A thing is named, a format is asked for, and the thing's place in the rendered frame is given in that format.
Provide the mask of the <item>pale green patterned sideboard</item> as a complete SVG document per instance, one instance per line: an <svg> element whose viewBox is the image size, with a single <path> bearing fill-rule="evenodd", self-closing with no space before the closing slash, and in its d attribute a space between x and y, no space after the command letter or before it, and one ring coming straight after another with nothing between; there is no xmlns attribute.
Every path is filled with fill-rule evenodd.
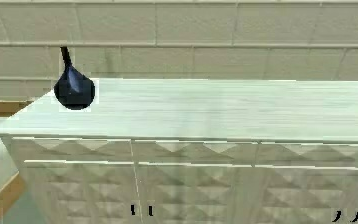
<svg viewBox="0 0 358 224"><path fill-rule="evenodd" d="M0 139L46 224L358 224L358 81L103 78Z"/></svg>

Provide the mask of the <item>dark blue round vase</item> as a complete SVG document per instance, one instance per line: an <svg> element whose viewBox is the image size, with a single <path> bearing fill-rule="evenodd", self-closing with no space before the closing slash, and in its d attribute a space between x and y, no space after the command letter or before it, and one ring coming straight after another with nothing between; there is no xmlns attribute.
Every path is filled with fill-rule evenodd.
<svg viewBox="0 0 358 224"><path fill-rule="evenodd" d="M60 50L64 70L54 84L54 95L58 102L67 109L85 109L94 101L95 84L74 67L67 46L62 46Z"/></svg>

